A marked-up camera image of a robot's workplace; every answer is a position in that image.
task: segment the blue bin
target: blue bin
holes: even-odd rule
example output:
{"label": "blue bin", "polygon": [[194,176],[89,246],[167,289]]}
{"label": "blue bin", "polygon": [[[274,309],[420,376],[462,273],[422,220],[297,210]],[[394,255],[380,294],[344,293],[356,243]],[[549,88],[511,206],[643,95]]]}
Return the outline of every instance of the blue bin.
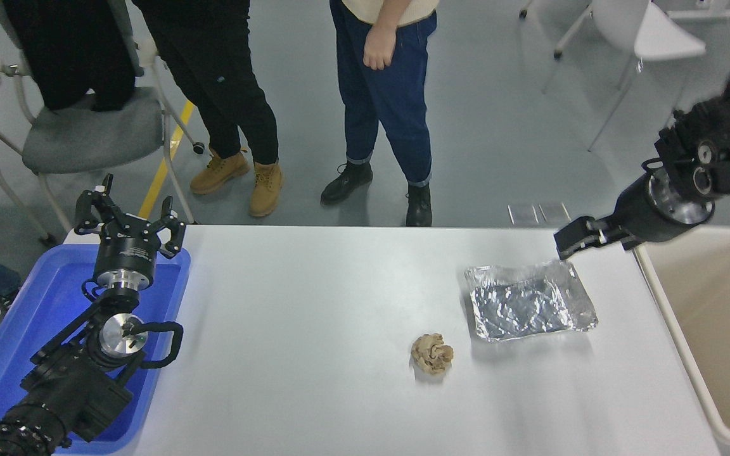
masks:
{"label": "blue bin", "polygon": [[[98,245],[60,245],[35,263],[0,325],[0,419],[27,393],[18,384],[35,367],[30,357],[90,305],[80,284],[92,277],[96,256]],[[157,255],[154,283],[140,292],[134,315],[146,322],[175,320],[190,265],[184,250],[171,260]],[[146,360],[164,358],[170,338],[169,332],[151,334],[144,348]],[[70,435],[72,447],[58,448],[57,453],[106,454],[128,444],[145,420],[158,376],[159,369],[137,370],[127,384],[134,398],[110,427],[89,443]]]}

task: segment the hand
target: hand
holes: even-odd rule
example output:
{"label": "hand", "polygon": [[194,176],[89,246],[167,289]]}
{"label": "hand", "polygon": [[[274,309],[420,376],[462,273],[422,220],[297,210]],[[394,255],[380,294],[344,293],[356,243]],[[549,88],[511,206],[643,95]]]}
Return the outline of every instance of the hand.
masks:
{"label": "hand", "polygon": [[390,67],[396,49],[396,29],[374,25],[365,38],[362,63],[372,70]]}

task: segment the chair caster wheel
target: chair caster wheel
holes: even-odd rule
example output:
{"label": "chair caster wheel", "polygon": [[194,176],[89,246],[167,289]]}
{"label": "chair caster wheel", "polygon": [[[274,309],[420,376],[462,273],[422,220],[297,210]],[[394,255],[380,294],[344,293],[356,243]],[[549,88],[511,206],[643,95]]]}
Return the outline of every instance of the chair caster wheel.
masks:
{"label": "chair caster wheel", "polygon": [[39,237],[38,242],[46,248],[53,248],[58,245],[58,240],[55,238],[55,235],[49,233],[47,233],[46,237]]}

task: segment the chair seat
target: chair seat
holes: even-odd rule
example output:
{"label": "chair seat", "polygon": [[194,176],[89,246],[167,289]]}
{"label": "chair seat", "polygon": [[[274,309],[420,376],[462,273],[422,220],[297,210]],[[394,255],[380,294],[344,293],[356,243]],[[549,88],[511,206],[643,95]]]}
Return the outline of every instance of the chair seat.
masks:
{"label": "chair seat", "polygon": [[44,107],[24,142],[34,173],[68,174],[117,167],[162,147],[162,109],[152,87],[137,87],[122,110],[95,112],[95,96],[57,111]]}
{"label": "chair seat", "polygon": [[644,61],[675,60],[706,54],[706,43],[678,26],[655,3],[649,3],[634,52]]}

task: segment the white table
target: white table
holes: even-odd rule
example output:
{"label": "white table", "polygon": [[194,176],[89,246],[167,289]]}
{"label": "white table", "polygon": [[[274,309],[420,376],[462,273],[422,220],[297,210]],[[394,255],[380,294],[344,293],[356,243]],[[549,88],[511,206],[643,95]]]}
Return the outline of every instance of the white table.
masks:
{"label": "white table", "polygon": [[[719,454],[619,246],[572,258],[596,329],[471,335],[464,269],[546,262],[552,234],[189,226],[185,340],[121,454]],[[409,357],[432,332],[455,349],[440,380]]]}
{"label": "white table", "polygon": [[730,0],[709,0],[706,8],[684,9],[683,11],[667,11],[671,20],[730,20]]}

